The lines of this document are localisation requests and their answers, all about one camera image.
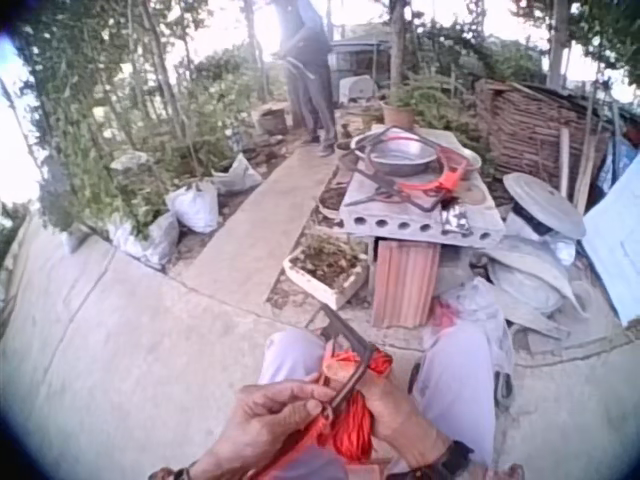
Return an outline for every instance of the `orange rope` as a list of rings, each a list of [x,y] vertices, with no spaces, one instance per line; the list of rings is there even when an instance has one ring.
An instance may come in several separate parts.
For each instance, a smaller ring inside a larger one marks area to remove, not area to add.
[[[346,363],[360,361],[354,352],[337,353],[332,360]],[[369,362],[369,370],[385,376],[391,371],[392,363],[391,355],[376,350]],[[372,434],[373,415],[367,408],[362,393],[355,391],[335,418],[329,440],[338,455],[349,463],[364,463],[371,458],[373,452]]]

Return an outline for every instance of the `white container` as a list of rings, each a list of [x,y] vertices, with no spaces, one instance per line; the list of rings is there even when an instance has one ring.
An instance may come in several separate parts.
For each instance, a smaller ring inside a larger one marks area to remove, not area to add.
[[[364,284],[367,279],[369,267],[367,265],[366,255],[359,255],[361,263],[351,272],[349,278],[344,282],[341,288],[334,290],[318,279],[312,277],[304,270],[299,269],[292,263],[292,259],[301,252],[301,248],[297,249],[291,255],[284,259],[282,266],[287,276],[300,288],[307,291],[322,303],[326,303],[334,310],[338,310],[349,300],[354,293]]]

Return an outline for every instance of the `white pants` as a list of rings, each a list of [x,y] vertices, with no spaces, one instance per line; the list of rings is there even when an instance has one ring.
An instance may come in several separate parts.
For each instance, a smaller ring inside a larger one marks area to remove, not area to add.
[[[258,383],[303,379],[319,372],[324,341],[308,330],[290,328],[267,341]],[[490,465],[493,456],[495,412],[493,371],[484,333],[472,324],[459,324],[439,334],[422,360],[413,395],[422,414],[452,440],[474,450],[471,458]],[[402,460],[391,472],[407,471]],[[278,479],[347,479],[342,459],[332,451],[311,447]]]

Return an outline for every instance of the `shoe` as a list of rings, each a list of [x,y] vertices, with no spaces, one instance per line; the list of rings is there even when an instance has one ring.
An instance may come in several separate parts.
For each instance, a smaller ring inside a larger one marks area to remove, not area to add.
[[[333,145],[325,145],[323,147],[320,147],[320,150],[318,151],[318,156],[320,158],[326,158],[326,157],[330,157],[334,153],[336,153],[336,149]]]
[[[302,141],[302,145],[317,145],[318,143],[320,143],[320,135],[313,135]]]

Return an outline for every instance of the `person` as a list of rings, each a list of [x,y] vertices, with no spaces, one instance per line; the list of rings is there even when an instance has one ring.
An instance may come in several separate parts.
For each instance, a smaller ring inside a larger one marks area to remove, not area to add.
[[[286,62],[288,84],[297,90],[293,103],[301,109],[308,134],[306,143],[318,142],[319,121],[322,122],[324,138],[319,154],[328,157],[335,151],[337,133],[328,61],[331,45],[322,17],[309,0],[272,0],[272,3],[281,31],[276,57]]]
[[[258,384],[240,389],[213,446],[190,467],[177,472],[165,468],[150,479],[239,479],[266,465],[284,440],[333,398],[332,388],[314,383],[324,350],[324,340],[307,330],[291,328],[273,335]],[[324,373],[344,382],[353,368]],[[456,472],[456,478],[524,479],[519,465],[502,473],[486,468],[492,461],[495,433],[493,375],[486,337],[475,325],[456,325],[438,335],[421,360],[412,395],[398,386],[393,372],[384,378],[367,372],[358,388],[373,414],[374,436],[399,455],[389,466],[388,478],[419,478],[407,472],[442,465],[455,439],[473,450],[469,462],[459,465],[464,471]],[[270,478],[346,480],[348,475],[336,453],[312,446]]]

